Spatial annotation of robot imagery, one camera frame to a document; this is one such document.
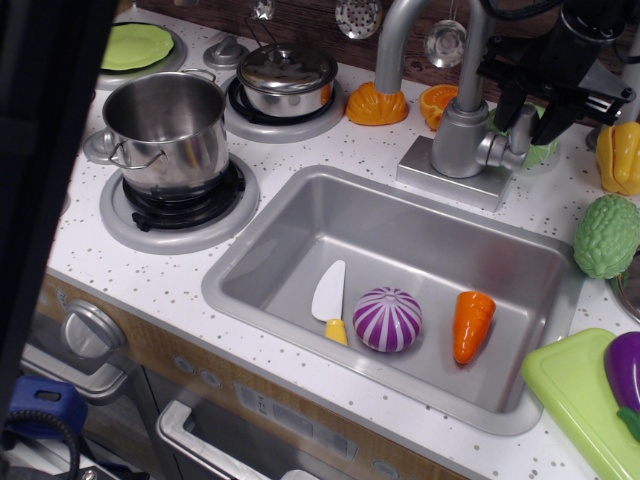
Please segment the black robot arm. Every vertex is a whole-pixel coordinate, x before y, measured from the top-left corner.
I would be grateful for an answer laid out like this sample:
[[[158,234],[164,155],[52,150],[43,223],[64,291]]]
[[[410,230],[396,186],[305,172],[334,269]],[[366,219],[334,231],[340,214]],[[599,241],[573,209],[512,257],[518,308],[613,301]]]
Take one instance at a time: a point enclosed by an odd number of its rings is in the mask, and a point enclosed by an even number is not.
[[[478,73],[495,81],[501,95],[494,124],[511,128],[529,97],[547,102],[532,143],[547,144],[576,121],[613,125],[635,90],[599,61],[601,50],[639,19],[637,1],[545,1],[558,6],[553,27],[538,37],[492,36]]]

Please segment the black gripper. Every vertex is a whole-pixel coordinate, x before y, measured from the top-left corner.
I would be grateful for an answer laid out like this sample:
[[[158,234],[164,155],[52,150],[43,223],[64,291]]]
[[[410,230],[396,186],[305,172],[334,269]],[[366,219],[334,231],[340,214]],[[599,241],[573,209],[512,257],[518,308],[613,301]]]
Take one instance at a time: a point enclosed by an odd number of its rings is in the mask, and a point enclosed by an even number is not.
[[[607,70],[598,55],[597,47],[569,40],[491,37],[477,72],[501,90],[495,127],[510,129],[530,97],[547,104],[533,145],[551,143],[583,118],[613,123],[635,99],[635,89]]]

